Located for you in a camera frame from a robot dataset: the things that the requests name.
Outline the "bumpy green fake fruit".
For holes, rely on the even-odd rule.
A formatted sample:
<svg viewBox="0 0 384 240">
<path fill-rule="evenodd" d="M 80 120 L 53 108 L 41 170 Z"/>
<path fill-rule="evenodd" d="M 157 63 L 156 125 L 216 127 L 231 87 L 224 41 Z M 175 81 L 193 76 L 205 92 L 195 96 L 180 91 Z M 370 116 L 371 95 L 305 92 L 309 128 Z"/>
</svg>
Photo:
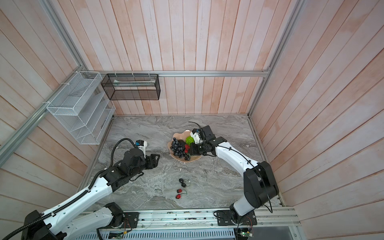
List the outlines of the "bumpy green fake fruit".
<svg viewBox="0 0 384 240">
<path fill-rule="evenodd" d="M 193 137 L 188 136 L 188 137 L 186 138 L 185 142 L 186 142 L 186 144 L 187 144 L 188 146 L 191 146 L 191 144 L 194 143 L 195 140 L 194 140 Z"/>
</svg>

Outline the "dark purple grape bunch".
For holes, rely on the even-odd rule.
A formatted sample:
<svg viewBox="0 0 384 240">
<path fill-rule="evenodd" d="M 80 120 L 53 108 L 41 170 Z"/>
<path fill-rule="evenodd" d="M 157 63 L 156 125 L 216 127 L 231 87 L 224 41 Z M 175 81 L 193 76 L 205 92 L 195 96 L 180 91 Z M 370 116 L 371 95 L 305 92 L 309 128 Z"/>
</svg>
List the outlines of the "dark purple grape bunch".
<svg viewBox="0 0 384 240">
<path fill-rule="evenodd" d="M 177 140 L 176 138 L 173 138 L 172 144 L 171 144 L 171 151 L 173 152 L 174 156 L 179 158 L 180 160 L 184 161 L 190 161 L 191 155 L 184 152 L 186 142 L 183 140 Z"/>
</svg>

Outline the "black cherry pair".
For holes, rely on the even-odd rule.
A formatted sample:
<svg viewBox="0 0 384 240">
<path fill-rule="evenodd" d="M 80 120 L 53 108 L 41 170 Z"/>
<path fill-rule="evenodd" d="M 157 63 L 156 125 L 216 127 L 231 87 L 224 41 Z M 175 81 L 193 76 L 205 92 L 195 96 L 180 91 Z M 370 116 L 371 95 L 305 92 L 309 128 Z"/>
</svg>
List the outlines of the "black cherry pair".
<svg viewBox="0 0 384 240">
<path fill-rule="evenodd" d="M 183 188 L 189 187 L 191 185 L 190 180 L 185 180 L 185 179 L 180 178 L 179 182 Z"/>
</svg>

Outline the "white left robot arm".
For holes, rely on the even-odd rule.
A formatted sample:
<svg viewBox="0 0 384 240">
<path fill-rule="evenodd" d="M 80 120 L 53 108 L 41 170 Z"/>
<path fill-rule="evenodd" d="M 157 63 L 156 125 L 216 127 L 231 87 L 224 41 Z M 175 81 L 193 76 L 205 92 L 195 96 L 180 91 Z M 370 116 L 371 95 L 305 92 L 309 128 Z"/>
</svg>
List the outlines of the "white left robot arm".
<svg viewBox="0 0 384 240">
<path fill-rule="evenodd" d="M 119 228 L 126 225 L 124 211 L 116 203 L 78 218 L 84 210 L 112 194 L 129 182 L 144 175 L 145 170 L 158 166 L 160 155 L 146 156 L 139 148 L 124 153 L 122 160 L 96 173 L 91 183 L 81 192 L 42 213 L 33 211 L 25 218 L 23 240 L 69 240 L 83 233 L 103 227 Z"/>
</svg>

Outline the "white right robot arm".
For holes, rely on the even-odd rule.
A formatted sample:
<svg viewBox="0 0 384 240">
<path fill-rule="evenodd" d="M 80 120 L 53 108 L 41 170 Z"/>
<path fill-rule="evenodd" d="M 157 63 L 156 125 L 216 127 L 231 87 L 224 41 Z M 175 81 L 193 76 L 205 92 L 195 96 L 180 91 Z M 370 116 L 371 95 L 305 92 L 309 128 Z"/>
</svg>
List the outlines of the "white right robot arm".
<svg viewBox="0 0 384 240">
<path fill-rule="evenodd" d="M 233 223 L 241 223 L 248 214 L 270 203 L 280 190 L 269 163 L 257 162 L 235 149 L 223 137 L 216 137 L 210 126 L 193 129 L 190 136 L 189 154 L 207 156 L 209 153 L 231 165 L 243 176 L 244 194 L 230 206 L 230 210 L 221 219 L 229 218 Z"/>
</svg>

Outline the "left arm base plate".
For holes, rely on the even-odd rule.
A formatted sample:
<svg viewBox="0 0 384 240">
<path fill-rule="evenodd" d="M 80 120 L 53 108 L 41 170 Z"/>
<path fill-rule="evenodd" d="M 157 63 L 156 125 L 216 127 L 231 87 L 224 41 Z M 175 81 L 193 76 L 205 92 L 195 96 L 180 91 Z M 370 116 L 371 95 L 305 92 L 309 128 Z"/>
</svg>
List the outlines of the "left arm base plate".
<svg viewBox="0 0 384 240">
<path fill-rule="evenodd" d="M 139 212 L 124 212 L 113 216 L 112 221 L 101 229 L 135 229 L 138 226 Z"/>
</svg>

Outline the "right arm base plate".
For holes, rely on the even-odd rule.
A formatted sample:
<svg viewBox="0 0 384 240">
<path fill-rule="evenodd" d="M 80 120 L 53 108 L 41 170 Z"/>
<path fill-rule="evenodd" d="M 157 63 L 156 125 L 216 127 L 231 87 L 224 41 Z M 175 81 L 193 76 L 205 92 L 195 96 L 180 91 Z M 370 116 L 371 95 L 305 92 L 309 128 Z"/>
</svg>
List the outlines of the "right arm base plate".
<svg viewBox="0 0 384 240">
<path fill-rule="evenodd" d="M 257 225 L 256 215 L 252 211 L 240 216 L 234 210 L 218 210 L 214 212 L 214 216 L 219 226 Z"/>
</svg>

